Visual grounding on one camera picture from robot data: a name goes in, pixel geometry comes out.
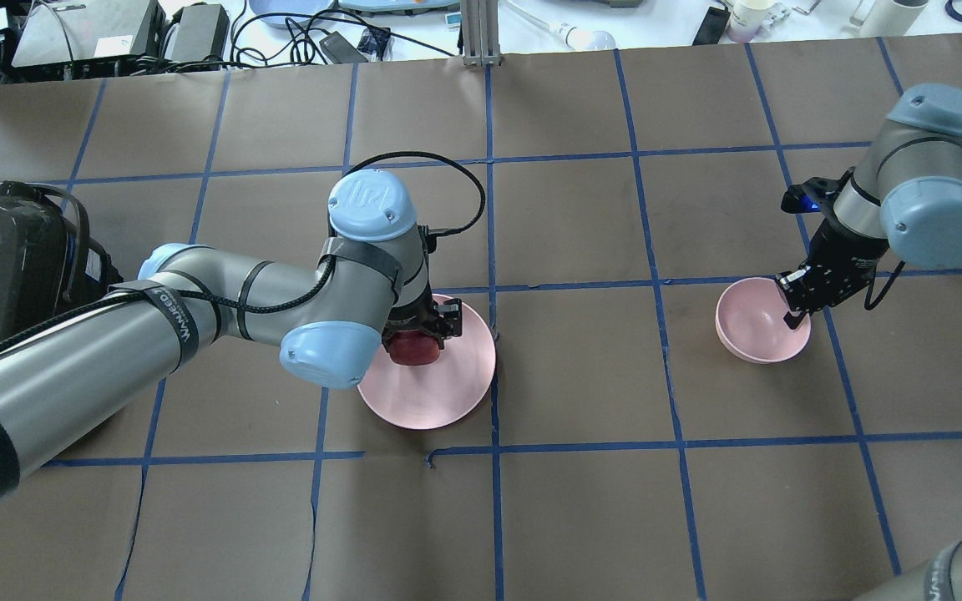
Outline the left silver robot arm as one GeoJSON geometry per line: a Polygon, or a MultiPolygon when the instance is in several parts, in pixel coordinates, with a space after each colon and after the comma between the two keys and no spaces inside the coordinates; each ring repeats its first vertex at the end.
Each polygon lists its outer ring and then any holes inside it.
{"type": "Polygon", "coordinates": [[[0,341],[0,501],[221,337],[279,346],[297,379],[347,389],[398,331],[437,347],[462,334],[461,304],[436,303],[428,270],[438,240],[458,229],[421,224],[384,169],[348,171],[326,206],[314,270],[167,244],[137,280],[0,341]]]}

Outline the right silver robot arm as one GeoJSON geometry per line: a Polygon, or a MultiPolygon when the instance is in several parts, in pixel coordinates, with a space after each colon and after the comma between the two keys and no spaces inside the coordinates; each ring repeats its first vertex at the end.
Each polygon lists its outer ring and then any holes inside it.
{"type": "MultiPolygon", "coordinates": [[[[787,330],[871,288],[887,251],[925,269],[962,266],[961,88],[907,88],[856,166],[787,188],[785,212],[810,206],[823,222],[806,259],[774,277],[787,330]]],[[[862,598],[962,600],[962,539],[862,598]]]]}

